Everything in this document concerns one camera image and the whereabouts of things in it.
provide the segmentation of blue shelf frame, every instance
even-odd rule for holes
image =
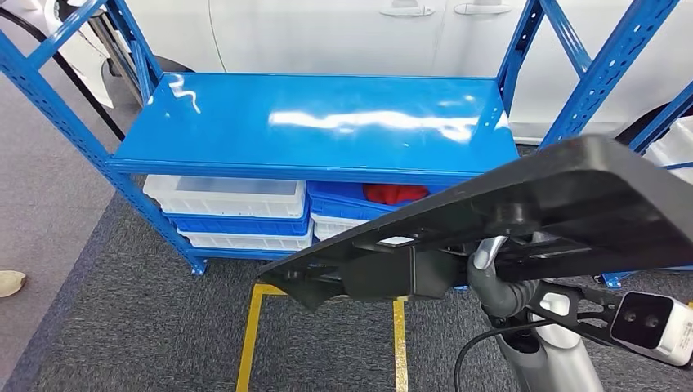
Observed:
[[[522,12],[507,53],[501,64],[496,81],[503,105],[510,113],[517,76],[522,62],[546,16],[557,33],[580,80],[570,95],[563,110],[549,129],[540,148],[565,138],[578,135],[584,125],[597,111],[614,85],[620,80],[642,48],[649,42],[678,1],[635,0],[609,36],[602,49],[592,60],[580,42],[575,30],[567,20],[556,0],[529,0]],[[79,152],[103,175],[127,201],[152,224],[152,226],[186,259],[193,274],[203,274],[207,258],[262,258],[276,260],[287,256],[287,252],[239,251],[225,249],[195,248],[190,245],[168,222],[158,207],[142,193],[131,178],[132,173],[147,173],[147,167],[128,165],[109,154],[51,88],[38,72],[62,44],[85,23],[92,14],[105,6],[107,16],[123,34],[130,46],[136,64],[136,77],[140,93],[146,102],[163,76],[144,35],[124,0],[88,0],[64,24],[28,57],[0,32],[0,69],[29,98],[44,116],[79,150]],[[649,143],[665,131],[683,111],[693,103],[693,83],[677,97],[652,124],[634,140],[635,150],[644,150]],[[171,173],[181,175],[186,167],[168,163]],[[200,167],[195,174],[204,172],[208,176],[223,175],[223,167]]]

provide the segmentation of plastic storage bin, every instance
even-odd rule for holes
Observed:
[[[647,148],[645,158],[660,166],[693,162],[693,117],[679,118],[663,138]],[[693,167],[673,169],[671,172],[693,184]]]
[[[303,215],[298,219],[167,213],[164,215],[180,231],[185,232],[303,235],[308,230],[310,220],[308,205],[309,203],[303,204]]]
[[[324,241],[327,238],[334,237],[337,234],[368,222],[367,220],[336,218],[333,216],[321,216],[314,213],[311,213],[311,219],[315,222],[315,236],[320,241]]]
[[[191,233],[180,230],[178,233],[187,237],[194,247],[300,251],[313,243],[313,222],[308,224],[303,235]]]
[[[363,184],[355,182],[308,181],[307,188],[311,199],[311,214],[319,216],[370,221],[411,203],[402,202],[388,206],[370,202],[364,196]],[[434,194],[445,188],[429,186],[428,190]]]
[[[169,214],[300,218],[305,181],[147,176],[145,194]]]

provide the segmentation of red cloth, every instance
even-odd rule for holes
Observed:
[[[392,206],[425,198],[428,189],[422,185],[364,184],[364,195],[371,202]]]

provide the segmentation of shelf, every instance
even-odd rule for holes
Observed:
[[[191,247],[186,254],[198,257],[245,260],[281,260],[294,252],[263,251],[253,249],[221,249],[215,247]]]
[[[515,158],[492,78],[167,73],[108,164],[450,185]]]

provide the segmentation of blue plastic bin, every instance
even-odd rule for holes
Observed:
[[[364,195],[363,186],[356,182],[307,181],[311,212],[321,216],[370,221],[411,203],[388,206],[370,202]],[[434,194],[446,188],[439,185],[428,186],[428,191]]]
[[[308,200],[303,203],[303,215],[298,219],[167,213],[164,215],[180,231],[191,233],[304,235],[308,231],[310,220],[309,204]]]

